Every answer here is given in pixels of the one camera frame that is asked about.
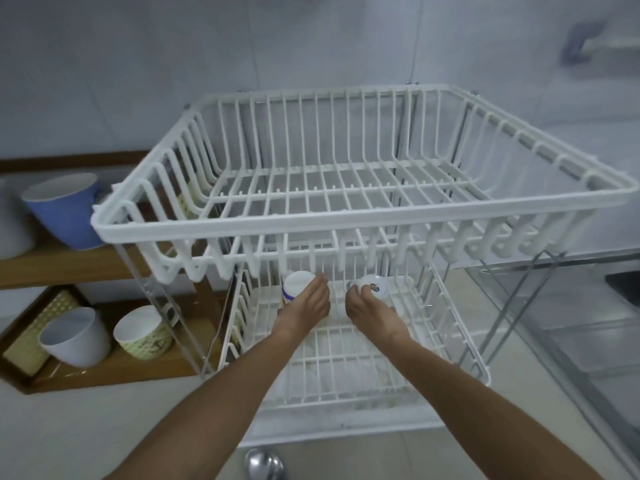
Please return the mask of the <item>blue plastic cup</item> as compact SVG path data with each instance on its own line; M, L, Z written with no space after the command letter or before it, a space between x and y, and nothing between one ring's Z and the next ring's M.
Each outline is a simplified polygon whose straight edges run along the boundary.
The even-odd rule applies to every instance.
M20 197L57 240L71 250L84 251L104 244L91 225L99 195L98 176L84 172L32 185Z

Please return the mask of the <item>person's left hand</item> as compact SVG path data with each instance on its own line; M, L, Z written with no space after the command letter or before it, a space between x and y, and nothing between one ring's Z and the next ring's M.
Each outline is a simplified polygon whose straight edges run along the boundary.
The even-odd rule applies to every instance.
M271 330L272 335L293 337L298 342L330 312L328 279L319 274L290 303L278 311Z

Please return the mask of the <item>person's right forearm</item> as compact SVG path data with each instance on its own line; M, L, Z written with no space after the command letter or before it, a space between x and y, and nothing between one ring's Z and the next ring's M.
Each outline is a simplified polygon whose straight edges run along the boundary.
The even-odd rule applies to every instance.
M371 341L489 480L604 480L522 409L410 336L392 333Z

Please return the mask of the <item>round metal object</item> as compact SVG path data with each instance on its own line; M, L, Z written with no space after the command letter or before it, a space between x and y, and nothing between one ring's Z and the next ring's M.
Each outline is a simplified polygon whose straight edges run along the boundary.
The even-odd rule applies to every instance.
M244 457L248 480L289 480L283 460L265 449L249 450Z

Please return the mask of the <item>small white patterned dish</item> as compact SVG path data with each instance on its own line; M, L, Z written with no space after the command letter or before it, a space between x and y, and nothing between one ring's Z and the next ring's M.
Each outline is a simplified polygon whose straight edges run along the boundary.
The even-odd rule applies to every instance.
M356 280L356 285L360 292L364 286L368 285L373 296L382 301L386 300L390 295L388 279L384 276L366 274Z

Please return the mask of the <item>steel sink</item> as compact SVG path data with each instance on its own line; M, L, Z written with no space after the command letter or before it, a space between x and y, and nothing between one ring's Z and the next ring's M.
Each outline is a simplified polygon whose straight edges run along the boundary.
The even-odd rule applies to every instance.
M608 274L605 282L631 305L640 308L640 269Z

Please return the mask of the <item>wall-mounted holder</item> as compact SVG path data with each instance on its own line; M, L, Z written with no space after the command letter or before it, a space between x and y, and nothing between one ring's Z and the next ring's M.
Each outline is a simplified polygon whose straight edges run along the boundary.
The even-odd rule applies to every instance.
M584 64L599 52L640 50L640 36L604 36L605 28L604 22L581 22L572 26L559 55L560 64Z

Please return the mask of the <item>white container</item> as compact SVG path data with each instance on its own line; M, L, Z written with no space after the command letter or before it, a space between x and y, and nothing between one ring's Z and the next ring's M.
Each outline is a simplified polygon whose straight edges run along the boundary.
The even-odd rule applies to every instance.
M23 202L0 178L0 260L32 251L36 236Z

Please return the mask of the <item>yellow woven mat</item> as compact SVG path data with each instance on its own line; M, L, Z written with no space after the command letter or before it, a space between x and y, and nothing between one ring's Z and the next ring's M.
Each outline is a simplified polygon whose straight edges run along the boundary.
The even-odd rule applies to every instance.
M80 302L69 289L57 290L51 297L39 300L36 311L26 318L24 329L4 347L3 359L27 377L35 376L50 357L40 345L41 332L55 318L78 307Z

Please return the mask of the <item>wooden wall shelf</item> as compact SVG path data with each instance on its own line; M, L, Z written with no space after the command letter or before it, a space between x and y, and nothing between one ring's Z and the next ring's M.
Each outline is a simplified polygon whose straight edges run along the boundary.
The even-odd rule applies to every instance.
M228 325L229 290L213 290L207 280L195 283L194 293L172 296L186 325L177 324L177 338L169 350L153 360L139 360L114 344L108 357L85 371L48 357L32 375L23 372L4 356L25 334L46 306L60 295L73 297L81 306L92 306L108 331L133 309L149 305L144 289L133 291L131 271L110 245L86 251L72 251L36 223L36 249L9 260L0 260L0 291L45 286L6 329L0 331L0 381L22 394L40 394L89 387L120 385L139 381L194 376L196 366L217 368Z

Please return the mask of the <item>white cup with dark print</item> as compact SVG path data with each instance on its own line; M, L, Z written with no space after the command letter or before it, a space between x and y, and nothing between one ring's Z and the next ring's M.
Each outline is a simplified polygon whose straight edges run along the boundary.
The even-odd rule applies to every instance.
M133 358L149 362L164 355L173 345L172 329L153 305L140 306L115 325L113 337Z

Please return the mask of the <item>white cup with blue band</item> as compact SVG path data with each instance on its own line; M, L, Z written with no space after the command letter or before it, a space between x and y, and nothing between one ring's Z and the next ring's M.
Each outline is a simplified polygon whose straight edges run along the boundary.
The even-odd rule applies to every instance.
M281 309L299 296L315 278L316 275L309 271L287 272L281 285Z

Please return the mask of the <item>white lower dish basket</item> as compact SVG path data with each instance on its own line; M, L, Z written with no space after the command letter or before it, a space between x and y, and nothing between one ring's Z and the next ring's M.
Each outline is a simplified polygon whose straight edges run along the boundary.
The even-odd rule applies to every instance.
M293 353L261 410L418 394L347 316L346 292L366 274L388 279L390 295L384 302L395 308L412 339L484 385L491 384L484 359L445 286L447 270L432 263L421 266L415 258L397 265L386 255L380 255L372 267L362 257L349 257L343 270L337 257L318 258L312 264L306 258L293 259L284 274L276 262L267 261L255 278L246 266L237 266L219 369L271 333L281 309L282 279L291 271L323 273L331 310Z

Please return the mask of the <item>metal dish rack frame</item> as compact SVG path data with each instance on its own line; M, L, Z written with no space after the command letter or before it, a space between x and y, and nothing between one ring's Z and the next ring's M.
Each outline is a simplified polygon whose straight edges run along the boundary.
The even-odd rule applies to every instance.
M445 286L451 294L454 305L474 339L478 352L481 355L489 352L488 360L491 361L508 334L502 336L497 347L492 351L489 349L490 341L508 319L510 309L517 308L521 304L516 295L523 288L536 261L544 255L555 259L562 254L564 253L543 251L535 256L517 254L510 258L486 257L475 260L467 257L455 263L448 263L439 252L436 252L428 263L447 270ZM421 266L427 265L421 260L418 262ZM276 264L282 274L289 269L289 264L284 268L280 268L277 262ZM231 294L233 294L232 280L236 275L236 267L229 279L222 278L230 281ZM217 272L215 267L208 268L201 281L212 271Z

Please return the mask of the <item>person's left forearm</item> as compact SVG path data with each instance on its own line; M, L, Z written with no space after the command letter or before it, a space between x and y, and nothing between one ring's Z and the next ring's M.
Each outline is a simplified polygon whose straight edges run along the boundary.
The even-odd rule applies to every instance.
M103 480L214 480L309 334L281 324L185 397Z

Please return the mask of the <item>plain white cup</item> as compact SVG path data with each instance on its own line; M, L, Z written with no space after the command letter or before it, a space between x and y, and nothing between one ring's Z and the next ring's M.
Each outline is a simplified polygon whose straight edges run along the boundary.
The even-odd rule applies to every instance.
M38 343L60 362L77 369L96 366L111 352L111 336L92 307L59 315L40 332Z

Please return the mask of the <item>person's right hand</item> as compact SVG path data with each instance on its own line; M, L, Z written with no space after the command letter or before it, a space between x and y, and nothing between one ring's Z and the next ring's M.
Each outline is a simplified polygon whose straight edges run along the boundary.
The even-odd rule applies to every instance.
M364 336L384 352L398 340L411 339L410 332L396 310L375 298L375 311L370 315L348 315Z

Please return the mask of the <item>white drip tray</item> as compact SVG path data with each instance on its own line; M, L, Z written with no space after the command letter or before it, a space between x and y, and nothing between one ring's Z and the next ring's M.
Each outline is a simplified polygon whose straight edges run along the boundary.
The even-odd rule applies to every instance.
M443 428L436 411L420 395L396 395L261 410L239 448Z

